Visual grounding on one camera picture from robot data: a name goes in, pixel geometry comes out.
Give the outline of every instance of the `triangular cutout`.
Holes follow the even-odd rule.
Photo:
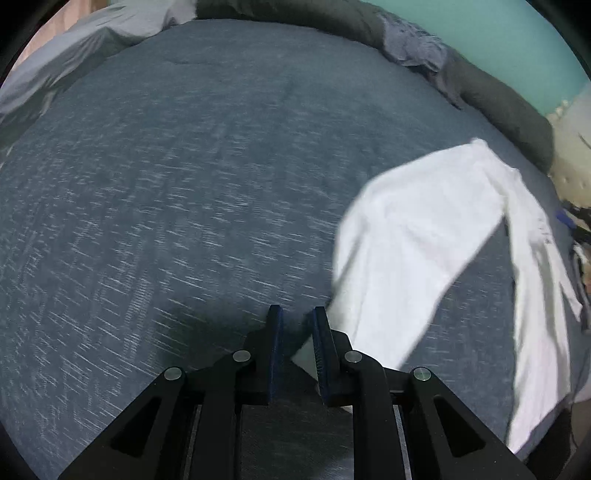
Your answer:
[[[161,399],[152,398],[139,413],[111,441],[111,448],[126,455],[139,458],[144,452],[148,436],[154,425]]]
[[[455,458],[484,448],[484,441],[472,430],[462,416],[454,410],[445,398],[438,395],[433,399],[443,431]]]

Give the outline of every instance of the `bed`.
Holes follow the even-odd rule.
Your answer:
[[[420,65],[361,41],[191,20],[75,80],[19,132],[0,170],[0,420],[41,480],[164,368],[205,367],[240,347],[272,303],[293,354],[306,313],[330,300],[340,218],[389,168],[484,139],[519,169],[570,265],[541,140],[519,137],[527,128],[486,110],[486,98],[457,108]],[[406,365],[431,368],[501,439],[513,405],[512,275],[501,226]],[[566,315],[577,390],[589,340]],[[289,361],[283,370],[273,406],[245,411],[243,477],[353,478],[350,415],[327,411]]]

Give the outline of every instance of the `mattress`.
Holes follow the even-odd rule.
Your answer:
[[[195,20],[80,78],[0,170],[0,420],[25,460],[56,478],[164,368],[240,347],[271,303],[285,309],[291,355],[305,314],[330,300],[336,225],[361,187],[474,137],[520,170],[570,265],[549,178],[481,112],[361,43]],[[512,292],[501,226],[407,362],[431,368],[500,438]],[[579,385],[588,341],[569,315]],[[353,478],[350,415],[283,368],[274,406],[245,410],[243,477]]]

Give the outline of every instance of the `green wall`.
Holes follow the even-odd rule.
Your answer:
[[[370,0],[513,87],[542,114],[589,81],[560,34],[525,0]]]

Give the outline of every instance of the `black mechanical arm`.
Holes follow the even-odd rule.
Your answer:
[[[427,368],[404,373],[351,348],[324,308],[312,318],[320,393],[353,407],[356,480],[535,480]],[[268,405],[280,361],[282,310],[211,367],[158,376],[59,480],[238,480],[241,409]],[[591,478],[577,457],[559,480]]]

